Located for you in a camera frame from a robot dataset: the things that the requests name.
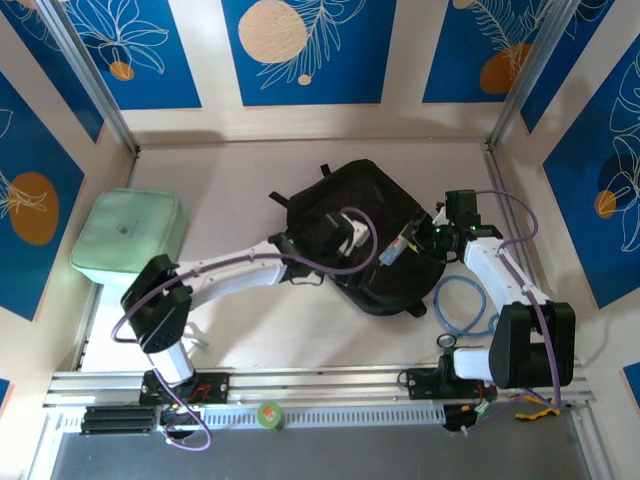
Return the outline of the small clear stationery case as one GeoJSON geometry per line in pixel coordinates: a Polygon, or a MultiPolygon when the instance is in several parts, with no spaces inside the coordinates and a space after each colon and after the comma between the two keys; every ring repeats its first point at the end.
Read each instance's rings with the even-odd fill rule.
{"type": "Polygon", "coordinates": [[[407,247],[407,240],[398,235],[379,255],[382,266],[391,266],[407,247]]]}

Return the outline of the black backpack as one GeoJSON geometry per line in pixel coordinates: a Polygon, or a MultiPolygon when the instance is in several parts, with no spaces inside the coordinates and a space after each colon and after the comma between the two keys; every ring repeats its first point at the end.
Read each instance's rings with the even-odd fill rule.
{"type": "Polygon", "coordinates": [[[368,239],[354,249],[339,269],[364,262],[374,250],[374,260],[363,270],[332,278],[334,285],[358,308],[374,316],[392,316],[406,312],[415,318],[427,313],[423,298],[435,287],[445,270],[445,261],[432,261],[409,246],[391,266],[382,266],[379,255],[417,219],[429,223],[432,217],[406,191],[374,162],[361,159],[332,172],[321,167],[323,178],[309,188],[286,198],[273,191],[269,197],[286,209],[287,230],[303,221],[354,207],[373,222],[378,238],[374,248],[368,239]]]}

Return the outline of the blue poster with white leaves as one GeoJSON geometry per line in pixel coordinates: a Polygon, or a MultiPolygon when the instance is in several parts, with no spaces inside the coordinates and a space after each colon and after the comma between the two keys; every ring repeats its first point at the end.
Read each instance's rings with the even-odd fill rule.
{"type": "Polygon", "coordinates": [[[597,305],[640,288],[640,37],[543,168],[597,305]]]}

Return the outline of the blue poster with beige circle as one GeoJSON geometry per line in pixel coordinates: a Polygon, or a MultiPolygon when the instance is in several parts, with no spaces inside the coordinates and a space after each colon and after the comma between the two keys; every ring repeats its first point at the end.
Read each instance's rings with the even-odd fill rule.
{"type": "Polygon", "coordinates": [[[221,0],[245,107],[378,104],[397,0],[221,0]]]}

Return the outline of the blue poster with orange circle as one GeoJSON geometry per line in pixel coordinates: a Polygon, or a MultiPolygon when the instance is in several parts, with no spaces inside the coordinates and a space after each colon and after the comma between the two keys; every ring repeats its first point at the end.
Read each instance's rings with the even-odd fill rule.
{"type": "Polygon", "coordinates": [[[35,318],[83,181],[0,73],[0,307],[35,318]]]}
{"type": "Polygon", "coordinates": [[[503,101],[556,1],[450,0],[423,101],[503,101]]]}

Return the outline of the green tape roll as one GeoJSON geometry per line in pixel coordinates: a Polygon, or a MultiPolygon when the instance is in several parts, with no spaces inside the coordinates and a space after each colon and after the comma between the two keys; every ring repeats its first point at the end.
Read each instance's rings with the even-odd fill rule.
{"type": "Polygon", "coordinates": [[[284,428],[285,417],[282,408],[275,401],[261,403],[256,411],[259,425],[270,432],[278,432],[284,428]]]}

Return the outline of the mint green pouch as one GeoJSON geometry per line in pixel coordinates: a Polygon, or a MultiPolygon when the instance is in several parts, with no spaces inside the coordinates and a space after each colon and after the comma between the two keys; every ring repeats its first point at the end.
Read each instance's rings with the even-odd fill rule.
{"type": "Polygon", "coordinates": [[[128,287],[158,255],[178,259],[188,214],[171,193],[119,188],[102,193],[72,249],[72,267],[92,282],[128,287]]]}

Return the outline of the grey metal panel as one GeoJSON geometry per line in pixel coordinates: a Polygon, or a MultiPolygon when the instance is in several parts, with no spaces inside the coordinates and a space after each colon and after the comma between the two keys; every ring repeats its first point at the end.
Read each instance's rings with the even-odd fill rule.
{"type": "Polygon", "coordinates": [[[591,480],[568,421],[218,431],[190,453],[153,436],[62,440],[50,480],[591,480]]]}

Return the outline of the blue poster with white flower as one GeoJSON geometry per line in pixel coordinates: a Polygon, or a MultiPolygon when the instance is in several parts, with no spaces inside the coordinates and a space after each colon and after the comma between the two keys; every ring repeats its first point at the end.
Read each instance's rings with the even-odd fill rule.
{"type": "Polygon", "coordinates": [[[121,110],[199,108],[168,0],[64,0],[121,110]]]}

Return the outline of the black ribbed block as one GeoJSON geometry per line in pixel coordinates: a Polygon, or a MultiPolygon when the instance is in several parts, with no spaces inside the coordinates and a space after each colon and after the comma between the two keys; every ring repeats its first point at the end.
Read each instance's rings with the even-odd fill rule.
{"type": "Polygon", "coordinates": [[[80,428],[82,435],[147,434],[154,428],[155,421],[153,407],[88,407],[80,428]]]}

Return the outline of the aluminium side rail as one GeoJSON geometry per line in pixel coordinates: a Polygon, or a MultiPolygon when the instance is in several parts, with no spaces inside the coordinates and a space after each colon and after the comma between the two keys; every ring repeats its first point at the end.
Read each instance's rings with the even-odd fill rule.
{"type": "MultiPolygon", "coordinates": [[[[507,191],[494,151],[487,143],[482,144],[481,147],[492,189],[507,191]]],[[[500,228],[500,231],[506,239],[519,238],[521,230],[516,214],[520,205],[505,195],[492,194],[492,197],[499,206],[503,223],[505,224],[504,227],[500,228]]],[[[508,246],[508,250],[529,279],[534,284],[538,284],[538,278],[531,263],[526,244],[523,242],[515,243],[508,246]]]]}

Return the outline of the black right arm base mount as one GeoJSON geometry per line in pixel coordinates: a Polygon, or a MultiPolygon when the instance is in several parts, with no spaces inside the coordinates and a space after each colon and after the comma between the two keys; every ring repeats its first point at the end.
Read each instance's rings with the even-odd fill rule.
{"type": "Polygon", "coordinates": [[[486,386],[483,381],[446,378],[433,368],[404,369],[398,374],[397,383],[408,390],[411,400],[493,401],[498,395],[494,386],[486,386]]]}

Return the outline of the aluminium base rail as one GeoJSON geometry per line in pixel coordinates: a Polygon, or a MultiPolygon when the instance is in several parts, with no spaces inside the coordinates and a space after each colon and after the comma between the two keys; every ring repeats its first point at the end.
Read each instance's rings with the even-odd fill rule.
{"type": "MultiPolygon", "coordinates": [[[[477,400],[411,400],[408,390],[397,383],[408,368],[433,368],[446,378],[455,377],[450,366],[332,367],[326,369],[200,369],[197,372],[227,372],[230,375],[226,404],[256,405],[275,401],[284,406],[386,405],[392,402],[462,404],[477,400]]],[[[146,372],[58,372],[45,395],[47,408],[138,406],[146,372]]]]}

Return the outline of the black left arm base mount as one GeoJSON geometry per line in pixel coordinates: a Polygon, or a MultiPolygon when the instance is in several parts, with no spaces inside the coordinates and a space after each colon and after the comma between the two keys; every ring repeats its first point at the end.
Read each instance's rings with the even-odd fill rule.
{"type": "MultiPolygon", "coordinates": [[[[191,405],[226,404],[229,393],[230,375],[227,372],[196,372],[186,382],[170,386],[171,391],[183,402],[191,405]]],[[[142,380],[139,393],[139,404],[157,406],[174,404],[175,400],[158,380],[156,374],[149,370],[142,380]]]]}

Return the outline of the yellow handled pliers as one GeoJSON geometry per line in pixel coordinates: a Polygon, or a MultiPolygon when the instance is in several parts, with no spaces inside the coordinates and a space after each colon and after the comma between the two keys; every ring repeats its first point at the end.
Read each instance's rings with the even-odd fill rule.
{"type": "Polygon", "coordinates": [[[517,413],[514,415],[514,418],[518,421],[532,422],[548,416],[558,416],[560,414],[560,409],[544,406],[542,409],[534,413],[517,413]]]}

